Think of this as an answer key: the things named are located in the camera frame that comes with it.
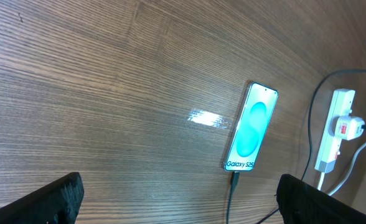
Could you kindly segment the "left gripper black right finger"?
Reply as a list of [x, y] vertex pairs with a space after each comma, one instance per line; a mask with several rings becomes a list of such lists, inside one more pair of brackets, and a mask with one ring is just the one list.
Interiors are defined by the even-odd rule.
[[285, 224], [366, 224], [366, 214], [290, 174], [281, 176], [276, 201]]

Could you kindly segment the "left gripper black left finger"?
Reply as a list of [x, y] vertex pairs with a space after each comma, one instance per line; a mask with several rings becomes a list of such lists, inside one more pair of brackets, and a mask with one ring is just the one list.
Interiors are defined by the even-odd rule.
[[0, 208], [0, 223], [75, 223], [84, 197], [78, 172]]

